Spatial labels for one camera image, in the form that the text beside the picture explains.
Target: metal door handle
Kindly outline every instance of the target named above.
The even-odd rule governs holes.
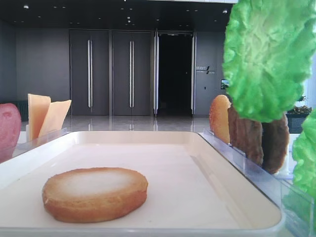
[[[88,40],[88,107],[91,108],[91,44]]]
[[[90,105],[91,107],[93,107],[93,41],[90,40],[90,73],[91,73],[91,80],[90,80],[90,95],[91,95],[91,99],[90,99]]]
[[[129,107],[132,108],[132,41],[129,42]]]
[[[134,41],[132,41],[132,108],[134,108],[134,68],[135,68],[135,61],[134,61]]]

